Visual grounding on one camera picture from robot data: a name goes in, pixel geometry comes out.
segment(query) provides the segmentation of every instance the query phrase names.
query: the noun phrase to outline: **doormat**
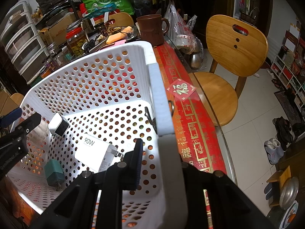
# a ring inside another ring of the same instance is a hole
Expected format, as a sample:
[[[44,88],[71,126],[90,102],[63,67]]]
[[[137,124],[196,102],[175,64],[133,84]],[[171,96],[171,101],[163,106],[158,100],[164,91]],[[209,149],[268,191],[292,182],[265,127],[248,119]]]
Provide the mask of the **doormat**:
[[[294,125],[295,123],[301,123],[302,120],[299,116],[299,111],[297,110],[297,108],[291,106],[285,94],[285,91],[277,91],[274,94],[279,100],[282,108],[284,109],[284,112],[287,115],[290,124]]]

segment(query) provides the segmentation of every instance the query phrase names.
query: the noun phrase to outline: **teal power adapter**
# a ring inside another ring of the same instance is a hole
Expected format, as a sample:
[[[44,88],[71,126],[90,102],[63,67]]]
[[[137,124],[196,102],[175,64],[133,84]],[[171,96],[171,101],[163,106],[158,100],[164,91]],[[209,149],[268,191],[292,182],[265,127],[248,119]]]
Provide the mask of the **teal power adapter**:
[[[61,183],[64,182],[65,175],[57,160],[50,159],[45,165],[45,177],[49,186],[55,187],[56,191],[61,190]]]

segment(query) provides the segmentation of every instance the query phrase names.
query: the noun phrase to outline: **white plastic basket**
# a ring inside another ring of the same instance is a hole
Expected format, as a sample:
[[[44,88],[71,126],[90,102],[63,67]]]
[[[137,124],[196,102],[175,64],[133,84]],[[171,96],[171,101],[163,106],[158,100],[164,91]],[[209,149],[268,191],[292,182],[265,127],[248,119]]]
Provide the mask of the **white plastic basket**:
[[[156,118],[158,135],[145,116]],[[22,117],[35,112],[46,122],[59,112],[71,128],[62,139],[44,132],[40,145],[28,141],[29,153],[9,173],[23,199],[38,213],[60,194],[48,186],[44,166],[60,161],[68,186],[88,167],[74,158],[80,137],[89,133],[120,152],[144,141],[138,190],[123,191],[123,227],[183,228],[187,204],[180,157],[167,97],[151,44],[128,43],[90,54],[35,85],[25,96]],[[114,158],[113,163],[120,161]]]

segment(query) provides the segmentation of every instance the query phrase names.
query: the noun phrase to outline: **red jar lid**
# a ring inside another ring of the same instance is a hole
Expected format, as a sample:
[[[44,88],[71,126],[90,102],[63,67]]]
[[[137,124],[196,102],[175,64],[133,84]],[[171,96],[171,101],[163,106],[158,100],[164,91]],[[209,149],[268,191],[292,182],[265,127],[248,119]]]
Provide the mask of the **red jar lid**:
[[[73,29],[72,31],[68,32],[66,35],[66,39],[72,38],[75,34],[78,34],[82,31],[81,27],[77,27]]]

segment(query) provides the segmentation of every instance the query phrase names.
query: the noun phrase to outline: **screw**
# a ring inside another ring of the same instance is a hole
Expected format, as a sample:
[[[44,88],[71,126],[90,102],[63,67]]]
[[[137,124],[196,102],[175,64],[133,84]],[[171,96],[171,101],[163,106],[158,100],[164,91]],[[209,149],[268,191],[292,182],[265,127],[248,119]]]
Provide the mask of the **screw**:
[[[119,168],[125,168],[126,166],[127,166],[127,163],[126,162],[118,162],[117,163],[117,166],[119,167]]]
[[[225,174],[221,170],[214,171],[214,175],[217,177],[223,177]]]
[[[181,166],[182,166],[183,169],[185,169],[189,166],[189,164],[186,163],[186,162],[181,162]]]
[[[82,177],[87,178],[91,176],[91,171],[85,170],[81,173]]]

